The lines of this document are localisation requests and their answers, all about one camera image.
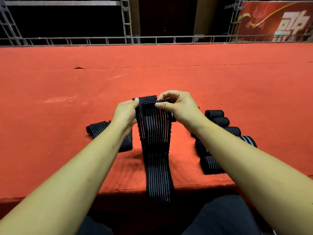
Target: skin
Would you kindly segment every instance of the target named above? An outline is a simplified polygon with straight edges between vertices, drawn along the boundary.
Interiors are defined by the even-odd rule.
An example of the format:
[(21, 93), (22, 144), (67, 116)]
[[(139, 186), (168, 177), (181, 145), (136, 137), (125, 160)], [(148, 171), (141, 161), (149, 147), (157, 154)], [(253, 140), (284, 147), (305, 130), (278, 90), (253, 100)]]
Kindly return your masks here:
[[(156, 107), (194, 133), (279, 234), (312, 234), (313, 181), (209, 121), (188, 92)], [(138, 99), (120, 103), (111, 124), (0, 221), (0, 234), (71, 235), (86, 216), (135, 120)]]

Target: dark blue pants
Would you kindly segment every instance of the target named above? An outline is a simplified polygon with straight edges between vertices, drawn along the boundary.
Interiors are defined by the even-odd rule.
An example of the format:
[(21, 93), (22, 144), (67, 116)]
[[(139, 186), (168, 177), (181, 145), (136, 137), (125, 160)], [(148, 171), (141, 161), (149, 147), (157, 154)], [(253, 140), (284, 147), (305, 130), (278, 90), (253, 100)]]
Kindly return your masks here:
[[(86, 217), (76, 235), (112, 235), (107, 226)], [(261, 235), (250, 210), (238, 195), (207, 203), (182, 235)]]

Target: person's left hand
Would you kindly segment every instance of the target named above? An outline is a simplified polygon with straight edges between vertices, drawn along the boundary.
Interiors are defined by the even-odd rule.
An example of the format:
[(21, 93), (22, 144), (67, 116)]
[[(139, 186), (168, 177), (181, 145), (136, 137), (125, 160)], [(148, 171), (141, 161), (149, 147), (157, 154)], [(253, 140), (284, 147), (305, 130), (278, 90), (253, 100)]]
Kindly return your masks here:
[(138, 104), (138, 98), (135, 98), (134, 101), (130, 100), (121, 102), (117, 105), (114, 111), (111, 124), (121, 127), (123, 130), (123, 137), (126, 137), (131, 132), (133, 125), (137, 123), (135, 108)]

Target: hand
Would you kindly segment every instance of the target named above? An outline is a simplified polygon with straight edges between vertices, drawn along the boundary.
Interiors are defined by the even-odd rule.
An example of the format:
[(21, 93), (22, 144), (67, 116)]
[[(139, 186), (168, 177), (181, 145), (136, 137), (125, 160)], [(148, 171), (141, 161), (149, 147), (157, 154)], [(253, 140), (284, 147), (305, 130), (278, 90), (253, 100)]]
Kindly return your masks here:
[(119, 103), (114, 111), (111, 124), (122, 127), (124, 138), (131, 132), (133, 125), (137, 123), (135, 108), (138, 104), (139, 99), (135, 98), (134, 101)]
[(205, 116), (201, 113), (189, 92), (168, 90), (163, 92), (157, 100), (166, 98), (170, 98), (174, 103), (160, 102), (156, 103), (155, 107), (172, 112), (178, 122), (183, 124), (188, 131), (194, 133), (196, 123)]

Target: red banner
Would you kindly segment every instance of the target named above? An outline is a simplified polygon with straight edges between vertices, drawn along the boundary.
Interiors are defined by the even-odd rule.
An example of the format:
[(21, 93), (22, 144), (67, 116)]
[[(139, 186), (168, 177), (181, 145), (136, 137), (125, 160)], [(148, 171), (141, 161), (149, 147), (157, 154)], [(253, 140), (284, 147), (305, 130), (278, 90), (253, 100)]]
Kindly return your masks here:
[(297, 41), (313, 20), (313, 1), (247, 1), (243, 5), (234, 33), (253, 36), (237, 37), (237, 41)]

